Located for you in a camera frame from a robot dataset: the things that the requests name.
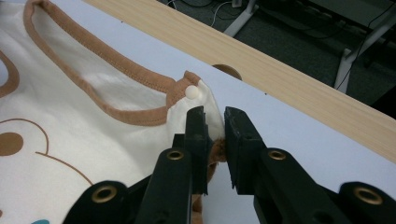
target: white snap button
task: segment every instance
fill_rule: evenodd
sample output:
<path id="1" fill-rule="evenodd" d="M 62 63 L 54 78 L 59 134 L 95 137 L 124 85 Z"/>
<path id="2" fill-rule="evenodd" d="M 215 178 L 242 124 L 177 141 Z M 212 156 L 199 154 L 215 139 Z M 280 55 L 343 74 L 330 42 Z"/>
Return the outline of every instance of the white snap button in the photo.
<path id="1" fill-rule="evenodd" d="M 195 98 L 197 98 L 199 96 L 199 90 L 198 87 L 196 86 L 189 86 L 186 89 L 186 96 L 187 98 L 189 98 L 190 100 L 193 100 Z"/>

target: white garment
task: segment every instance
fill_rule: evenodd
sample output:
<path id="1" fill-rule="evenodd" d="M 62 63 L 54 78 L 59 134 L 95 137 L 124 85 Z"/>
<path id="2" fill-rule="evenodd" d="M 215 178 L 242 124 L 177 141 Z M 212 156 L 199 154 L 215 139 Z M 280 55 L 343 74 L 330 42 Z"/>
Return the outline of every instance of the white garment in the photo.
<path id="1" fill-rule="evenodd" d="M 131 186 L 150 175 L 174 134 L 184 133 L 187 111 L 198 105 L 205 107 L 211 138 L 224 136 L 213 95 L 196 75 L 186 75 L 196 82 L 185 77 L 179 81 L 191 86 L 188 97 L 185 85 L 170 78 L 164 77 L 172 84 L 169 90 L 154 90 L 87 50 L 35 7 L 35 29 L 54 54 L 91 85 L 96 95 L 90 97 L 26 33 L 23 7 L 0 2 L 0 51 L 19 77 L 15 90 L 5 88 L 7 83 L 0 86 L 0 223 L 61 223 L 91 184 L 116 180 Z M 104 104 L 98 106 L 92 97 Z M 111 114 L 157 108 L 166 117 L 160 124 L 128 123 L 124 117 L 134 114 Z M 9 149 L 18 146 L 5 139 L 22 139 L 22 146 Z"/>

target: fabric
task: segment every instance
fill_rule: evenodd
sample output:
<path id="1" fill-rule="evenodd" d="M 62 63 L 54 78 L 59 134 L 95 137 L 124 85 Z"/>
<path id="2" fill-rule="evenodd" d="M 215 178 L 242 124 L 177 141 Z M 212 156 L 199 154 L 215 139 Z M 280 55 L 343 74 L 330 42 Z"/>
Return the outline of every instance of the fabric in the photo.
<path id="1" fill-rule="evenodd" d="M 186 113 L 205 107 L 209 135 L 224 137 L 206 84 L 134 63 L 46 0 L 0 2 L 0 223 L 61 223 L 90 185 L 126 186 L 152 173 L 184 133 Z M 224 161 L 214 145 L 209 175 Z M 202 222 L 199 196 L 193 219 Z"/>

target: brown printed spot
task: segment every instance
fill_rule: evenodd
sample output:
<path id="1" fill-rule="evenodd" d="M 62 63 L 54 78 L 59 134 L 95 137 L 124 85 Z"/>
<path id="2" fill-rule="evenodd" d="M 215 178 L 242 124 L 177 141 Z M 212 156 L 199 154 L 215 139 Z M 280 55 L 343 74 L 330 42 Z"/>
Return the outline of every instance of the brown printed spot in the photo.
<path id="1" fill-rule="evenodd" d="M 23 138 L 18 133 L 0 133 L 0 156 L 18 153 L 23 146 Z"/>

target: button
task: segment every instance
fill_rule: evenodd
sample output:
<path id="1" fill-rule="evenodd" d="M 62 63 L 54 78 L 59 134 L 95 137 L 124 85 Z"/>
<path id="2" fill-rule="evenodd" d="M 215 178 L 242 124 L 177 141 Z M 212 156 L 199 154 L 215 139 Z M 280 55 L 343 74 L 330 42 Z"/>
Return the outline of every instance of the button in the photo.
<path id="1" fill-rule="evenodd" d="M 199 93 L 200 92 L 198 90 L 198 87 L 196 87 L 196 86 L 189 86 L 186 89 L 186 96 L 190 100 L 193 100 L 193 99 L 197 98 L 199 96 Z"/>

